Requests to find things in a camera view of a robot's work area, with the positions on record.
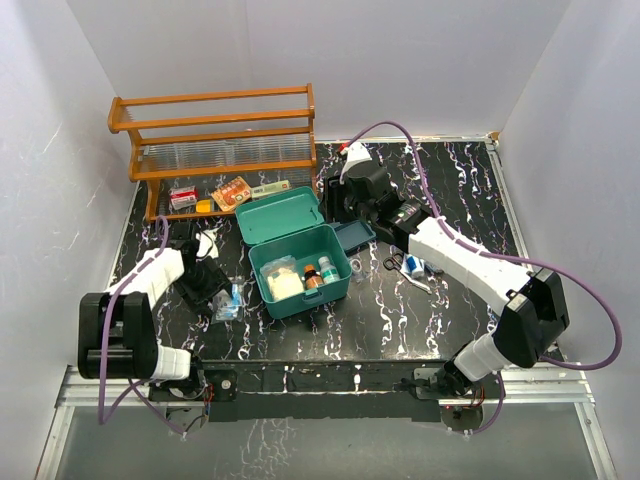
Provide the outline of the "brown bottle orange cap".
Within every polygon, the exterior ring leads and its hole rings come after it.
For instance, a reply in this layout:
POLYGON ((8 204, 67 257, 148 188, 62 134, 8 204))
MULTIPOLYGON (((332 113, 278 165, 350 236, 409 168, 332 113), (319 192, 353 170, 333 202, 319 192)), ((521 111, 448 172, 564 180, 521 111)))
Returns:
POLYGON ((307 290, 313 290, 324 284, 322 276, 313 264, 304 267, 304 283, 307 290))

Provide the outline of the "teal medicine kit box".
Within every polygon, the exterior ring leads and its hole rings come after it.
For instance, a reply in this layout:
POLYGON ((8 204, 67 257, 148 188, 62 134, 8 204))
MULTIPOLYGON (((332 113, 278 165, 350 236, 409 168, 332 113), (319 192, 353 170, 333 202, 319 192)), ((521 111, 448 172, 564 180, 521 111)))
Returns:
POLYGON ((244 243, 249 246, 248 258, 261 298, 272 318, 283 319, 346 296, 352 273, 349 260, 320 213, 319 200, 311 188, 299 187, 252 200, 237 207, 235 215, 244 243), (313 264, 320 273, 318 260, 322 256, 331 260, 340 280, 272 302, 260 268, 286 255, 296 259, 303 283, 304 267, 313 264))

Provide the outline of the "black scissors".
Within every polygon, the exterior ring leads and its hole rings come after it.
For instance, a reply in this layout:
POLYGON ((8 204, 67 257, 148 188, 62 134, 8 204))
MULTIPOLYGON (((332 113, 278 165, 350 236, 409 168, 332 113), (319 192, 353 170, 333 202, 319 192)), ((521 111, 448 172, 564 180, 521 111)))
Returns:
POLYGON ((389 257, 385 258, 383 261, 383 266, 387 270, 401 271, 403 264, 404 264, 404 255, 399 252, 391 254, 389 257))

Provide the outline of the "red-white medicine box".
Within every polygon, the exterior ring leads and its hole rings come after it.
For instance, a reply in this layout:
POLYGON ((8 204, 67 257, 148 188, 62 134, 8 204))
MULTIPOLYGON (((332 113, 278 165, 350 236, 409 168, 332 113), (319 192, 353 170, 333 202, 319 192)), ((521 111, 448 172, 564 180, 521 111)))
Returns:
POLYGON ((195 186, 172 188, 169 190, 169 202, 173 210, 182 210, 195 206, 198 201, 195 186))

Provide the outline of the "yellow small box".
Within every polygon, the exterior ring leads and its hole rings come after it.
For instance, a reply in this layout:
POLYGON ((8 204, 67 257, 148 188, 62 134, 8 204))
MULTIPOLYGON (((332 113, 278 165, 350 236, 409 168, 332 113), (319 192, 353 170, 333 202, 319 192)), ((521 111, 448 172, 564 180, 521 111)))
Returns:
POLYGON ((213 210, 214 210, 214 207, 212 206, 212 200, 211 199, 199 200, 196 203, 196 212, 197 213, 211 213, 213 210))

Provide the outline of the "blue-grey divided tray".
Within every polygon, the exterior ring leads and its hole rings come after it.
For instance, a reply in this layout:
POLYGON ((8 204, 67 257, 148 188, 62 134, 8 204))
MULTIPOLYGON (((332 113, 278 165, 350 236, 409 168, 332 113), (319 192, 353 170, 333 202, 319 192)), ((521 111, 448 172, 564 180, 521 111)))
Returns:
POLYGON ((348 223, 333 222, 330 226, 347 256, 357 253, 369 242, 376 239, 376 233, 371 227, 360 220, 348 223))

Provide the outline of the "bag of blue-white packets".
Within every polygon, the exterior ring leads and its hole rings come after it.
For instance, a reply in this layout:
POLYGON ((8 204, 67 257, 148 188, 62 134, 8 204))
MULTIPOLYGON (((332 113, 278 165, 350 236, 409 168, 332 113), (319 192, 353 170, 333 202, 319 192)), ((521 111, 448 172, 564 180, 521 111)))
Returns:
POLYGON ((244 285, 233 283, 231 293, 221 290, 213 300, 214 317, 217 322, 230 322, 240 320, 244 311, 244 285))

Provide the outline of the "orange medicine box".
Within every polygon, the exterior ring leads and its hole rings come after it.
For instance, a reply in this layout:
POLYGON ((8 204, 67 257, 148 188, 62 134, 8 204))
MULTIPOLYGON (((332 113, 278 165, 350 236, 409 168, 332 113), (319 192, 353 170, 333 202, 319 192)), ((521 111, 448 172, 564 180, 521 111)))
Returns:
POLYGON ((211 197, 221 211, 232 212, 239 205, 251 199, 251 187, 243 177, 236 176, 231 181, 216 189, 211 194, 211 197))

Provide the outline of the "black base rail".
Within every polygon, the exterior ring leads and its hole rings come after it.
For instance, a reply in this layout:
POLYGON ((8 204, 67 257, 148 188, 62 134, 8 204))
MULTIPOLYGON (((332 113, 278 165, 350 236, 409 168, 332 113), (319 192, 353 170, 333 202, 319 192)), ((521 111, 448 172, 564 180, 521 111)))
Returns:
POLYGON ((462 396, 434 376, 438 360, 222 361, 203 363, 214 385, 210 419, 404 418, 438 422, 445 406, 479 408, 499 398, 491 375, 462 396))

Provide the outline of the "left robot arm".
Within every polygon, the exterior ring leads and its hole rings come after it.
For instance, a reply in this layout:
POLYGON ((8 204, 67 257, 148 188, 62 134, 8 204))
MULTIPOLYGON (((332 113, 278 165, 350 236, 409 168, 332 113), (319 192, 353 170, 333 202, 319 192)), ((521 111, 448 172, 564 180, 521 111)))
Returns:
POLYGON ((206 374, 193 366, 190 351, 160 345, 153 310, 174 289, 192 313, 212 317, 214 298, 232 293, 231 281, 216 258, 213 233, 179 222, 126 277, 104 292, 86 294, 79 305, 81 376, 171 381, 182 397, 200 396, 206 374))

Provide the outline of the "white bottle green label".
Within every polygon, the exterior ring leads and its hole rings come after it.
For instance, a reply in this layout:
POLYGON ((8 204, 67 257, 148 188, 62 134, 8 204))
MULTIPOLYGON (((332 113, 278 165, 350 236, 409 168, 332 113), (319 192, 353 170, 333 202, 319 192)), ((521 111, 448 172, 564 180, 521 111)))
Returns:
POLYGON ((340 275, 327 256, 322 256, 318 260, 320 274, 324 284, 335 283, 340 280, 340 275))

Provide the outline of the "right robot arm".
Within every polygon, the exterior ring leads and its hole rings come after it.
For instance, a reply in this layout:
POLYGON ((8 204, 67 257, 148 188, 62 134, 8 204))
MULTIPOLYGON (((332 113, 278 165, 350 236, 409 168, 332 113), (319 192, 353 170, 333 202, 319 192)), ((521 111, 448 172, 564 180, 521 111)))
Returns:
POLYGON ((507 366, 534 366, 569 325, 562 282, 548 269, 531 272, 490 257, 466 237, 446 234, 442 218, 415 198, 403 198, 387 171, 373 161, 324 179, 326 219, 361 220, 377 238, 443 270, 479 296, 497 315, 494 330, 461 347, 423 387, 466 397, 482 379, 507 366))

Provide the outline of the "white gauze pad packet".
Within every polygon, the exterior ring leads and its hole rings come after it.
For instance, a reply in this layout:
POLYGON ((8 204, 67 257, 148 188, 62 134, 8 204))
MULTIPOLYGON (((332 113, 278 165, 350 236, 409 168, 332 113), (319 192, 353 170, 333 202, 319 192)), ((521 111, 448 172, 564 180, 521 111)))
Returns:
POLYGON ((214 230, 203 230, 196 234, 199 242, 196 258, 204 260, 206 258, 216 259, 219 256, 216 245, 216 232, 214 230))

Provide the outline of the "bag of cotton balls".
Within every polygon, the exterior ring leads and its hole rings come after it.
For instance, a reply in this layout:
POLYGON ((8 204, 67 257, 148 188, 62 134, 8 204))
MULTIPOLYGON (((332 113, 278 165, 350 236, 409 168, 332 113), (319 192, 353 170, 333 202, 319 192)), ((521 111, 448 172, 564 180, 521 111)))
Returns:
POLYGON ((296 259, 286 255, 267 262, 260 268, 272 302, 279 302, 305 291, 296 268, 296 259))

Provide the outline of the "white-blue ointment tube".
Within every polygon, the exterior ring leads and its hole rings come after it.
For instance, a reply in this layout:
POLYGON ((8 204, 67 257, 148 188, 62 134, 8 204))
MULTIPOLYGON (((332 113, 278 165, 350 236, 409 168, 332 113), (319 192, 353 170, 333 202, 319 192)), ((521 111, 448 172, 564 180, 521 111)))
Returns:
POLYGON ((413 255, 404 256, 403 268, 412 279, 421 279, 425 275, 424 262, 413 255))

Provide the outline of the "wooden orange shelf rack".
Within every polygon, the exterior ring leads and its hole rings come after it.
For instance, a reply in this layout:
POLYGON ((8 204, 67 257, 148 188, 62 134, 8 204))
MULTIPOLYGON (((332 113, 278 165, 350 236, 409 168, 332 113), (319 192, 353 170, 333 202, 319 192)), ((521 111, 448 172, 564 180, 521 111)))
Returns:
POLYGON ((147 188, 145 218, 199 217, 175 209, 169 192, 195 186, 208 197, 216 183, 237 176, 252 183, 288 180, 317 186, 315 99, 301 86, 113 99, 111 133, 131 143, 128 175, 147 188))

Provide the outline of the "white-green medicine box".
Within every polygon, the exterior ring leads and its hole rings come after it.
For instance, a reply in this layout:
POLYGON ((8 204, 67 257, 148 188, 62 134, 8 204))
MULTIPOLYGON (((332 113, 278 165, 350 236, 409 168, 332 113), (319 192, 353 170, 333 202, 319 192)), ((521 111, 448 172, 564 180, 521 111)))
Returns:
POLYGON ((269 195, 277 194, 291 188, 289 180, 280 180, 273 183, 262 184, 252 187, 250 190, 252 199, 260 199, 269 195))

